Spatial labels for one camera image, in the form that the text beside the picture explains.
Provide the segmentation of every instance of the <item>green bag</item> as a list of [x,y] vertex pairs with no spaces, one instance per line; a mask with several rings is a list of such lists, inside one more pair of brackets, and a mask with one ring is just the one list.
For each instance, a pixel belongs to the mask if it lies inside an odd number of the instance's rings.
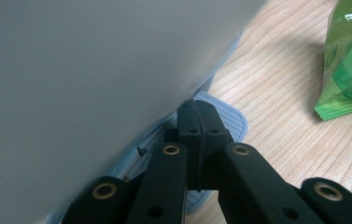
[[330,16],[323,91],[315,110],[324,120],[352,113],[352,0],[340,0]]

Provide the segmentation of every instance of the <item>tabletop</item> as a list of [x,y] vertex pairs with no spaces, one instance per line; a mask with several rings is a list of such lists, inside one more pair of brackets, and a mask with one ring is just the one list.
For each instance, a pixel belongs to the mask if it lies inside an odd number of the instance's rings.
[[[321,176],[352,191],[352,114],[322,121],[328,17],[336,0],[269,0],[218,70],[210,93],[248,121],[245,143],[290,184]],[[186,223],[226,223],[218,193]]]

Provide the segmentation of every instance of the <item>wood grain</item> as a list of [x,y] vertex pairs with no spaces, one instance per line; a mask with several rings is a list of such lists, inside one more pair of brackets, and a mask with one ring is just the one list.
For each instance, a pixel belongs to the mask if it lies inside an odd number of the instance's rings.
[[[267,1],[210,93],[242,111],[254,146],[290,184],[312,176],[352,191],[352,114],[321,121],[328,17],[336,0]],[[226,223],[214,193],[187,223]]]

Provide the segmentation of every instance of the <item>green checkered pattern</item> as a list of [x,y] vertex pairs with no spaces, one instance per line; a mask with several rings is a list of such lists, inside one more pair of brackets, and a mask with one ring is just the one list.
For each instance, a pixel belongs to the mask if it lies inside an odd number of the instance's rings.
[[330,16],[323,91],[315,110],[324,120],[352,113],[352,0],[340,0]]

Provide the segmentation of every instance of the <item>light wood surface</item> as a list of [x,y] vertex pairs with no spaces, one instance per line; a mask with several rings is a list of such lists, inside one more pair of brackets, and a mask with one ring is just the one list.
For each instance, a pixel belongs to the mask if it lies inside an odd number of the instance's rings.
[[[267,1],[210,93],[242,111],[245,142],[290,184],[312,176],[352,191],[352,114],[322,121],[321,93],[328,17],[336,0]],[[226,223],[215,192],[187,223]]]

